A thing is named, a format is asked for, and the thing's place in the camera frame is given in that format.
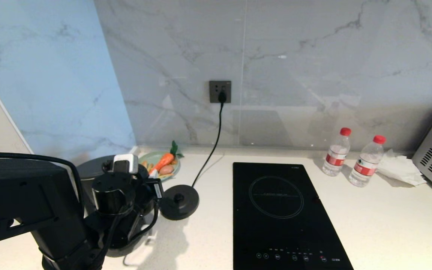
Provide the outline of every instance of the black robotic arm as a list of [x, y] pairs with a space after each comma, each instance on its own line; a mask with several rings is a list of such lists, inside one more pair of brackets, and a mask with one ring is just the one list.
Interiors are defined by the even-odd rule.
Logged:
[[[124, 162], [93, 182], [97, 211], [84, 218], [81, 180], [52, 157], [0, 153], [0, 240], [31, 232], [45, 270], [99, 270], [110, 248], [138, 241], [156, 222], [161, 180], [148, 179], [144, 167]], [[141, 230], [142, 217], [154, 220]]]

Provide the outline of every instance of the blue wall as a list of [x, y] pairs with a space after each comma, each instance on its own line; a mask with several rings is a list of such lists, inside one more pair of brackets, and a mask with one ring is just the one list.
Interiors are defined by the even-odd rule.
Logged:
[[0, 98], [36, 154], [79, 164], [135, 144], [91, 0], [0, 0]]

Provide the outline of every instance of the red bottle label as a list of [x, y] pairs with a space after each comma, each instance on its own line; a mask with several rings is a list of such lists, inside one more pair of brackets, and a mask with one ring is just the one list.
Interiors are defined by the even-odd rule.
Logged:
[[326, 161], [334, 166], [343, 166], [345, 159], [346, 155], [340, 155], [338, 153], [332, 152], [331, 150], [329, 150], [328, 154], [326, 155]]
[[372, 176], [376, 172], [377, 167], [378, 164], [367, 162], [364, 159], [358, 159], [358, 162], [356, 162], [354, 169], [358, 173], [361, 173], [363, 176]]

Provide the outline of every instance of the black cable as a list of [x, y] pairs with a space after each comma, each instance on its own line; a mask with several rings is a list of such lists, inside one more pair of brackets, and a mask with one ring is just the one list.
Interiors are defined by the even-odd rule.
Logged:
[[41, 155], [31, 155], [31, 154], [19, 154], [19, 153], [0, 153], [0, 159], [33, 159], [35, 161], [49, 161], [55, 162], [57, 164], [63, 164], [70, 167], [72, 174], [74, 176], [74, 181], [76, 183], [76, 191], [78, 193], [79, 204], [81, 205], [81, 214], [84, 215], [84, 198], [83, 198], [83, 186], [81, 185], [81, 178], [79, 178], [79, 173], [70, 161], [64, 159], [58, 159], [57, 157], [47, 157]]
[[98, 262], [100, 260], [103, 260], [104, 257], [106, 256], [106, 253], [108, 252], [108, 249], [110, 248], [111, 241], [113, 240], [113, 235], [114, 235], [114, 232], [116, 231], [116, 227], [118, 226], [118, 224], [121, 221], [121, 219], [123, 218], [123, 216], [124, 215], [120, 214], [113, 219], [113, 223], [111, 224], [111, 227], [110, 227], [109, 232], [108, 232], [108, 237], [106, 237], [106, 242], [104, 243], [101, 251], [98, 253], [96, 258], [94, 259], [94, 262]]
[[199, 178], [199, 175], [200, 175], [201, 172], [203, 171], [204, 166], [206, 166], [206, 164], [208, 163], [209, 159], [211, 158], [211, 155], [213, 155], [213, 152], [215, 151], [216, 146], [218, 145], [219, 135], [221, 135], [221, 113], [223, 112], [223, 105], [224, 105], [224, 102], [226, 101], [226, 95], [223, 96], [223, 101], [222, 101], [221, 94], [220, 94], [220, 96], [219, 96], [219, 101], [221, 102], [221, 109], [219, 110], [219, 129], [218, 129], [218, 132], [217, 132], [216, 143], [214, 144], [213, 150], [212, 150], [211, 153], [209, 154], [208, 159], [206, 159], [206, 162], [205, 162], [204, 165], [201, 167], [201, 169], [199, 170], [198, 175], [197, 175], [196, 178], [194, 179], [194, 182], [193, 182], [192, 185], [191, 185], [191, 187], [193, 187], [193, 188], [194, 188], [194, 185], [196, 184], [196, 181], [197, 181], [198, 178]]
[[108, 171], [111, 169], [111, 161], [110, 160], [107, 160], [107, 161], [105, 161], [105, 162], [103, 162], [102, 164], [101, 164], [101, 170], [104, 172], [104, 173], [108, 173]]
[[[134, 234], [133, 237], [131, 237], [130, 242], [138, 239], [138, 237], [142, 236], [143, 234], [147, 233], [150, 229], [152, 229], [152, 227], [156, 224], [156, 221], [158, 220], [158, 214], [159, 214], [159, 207], [158, 207], [158, 203], [156, 201], [154, 201], [154, 217], [153, 220], [151, 221], [151, 223], [142, 231], [138, 232], [137, 234]], [[126, 257], [128, 255], [126, 255], [123, 258], [123, 265], [125, 266], [136, 266], [136, 265], [130, 265], [126, 263]]]
[[142, 229], [137, 234], [134, 234], [131, 237], [130, 242], [136, 240], [138, 237], [140, 237], [143, 234], [147, 233], [156, 224], [156, 221], [158, 220], [158, 214], [159, 214], [158, 202], [156, 202], [156, 200], [154, 200], [154, 217], [153, 217], [153, 221], [151, 221], [151, 223], [149, 224], [149, 226], [147, 226], [145, 229]]

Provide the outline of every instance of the white device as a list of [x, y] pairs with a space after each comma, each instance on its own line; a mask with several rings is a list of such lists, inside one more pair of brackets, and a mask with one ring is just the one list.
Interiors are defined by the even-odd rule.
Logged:
[[113, 171], [136, 174], [138, 172], [138, 157], [133, 154], [115, 155]]

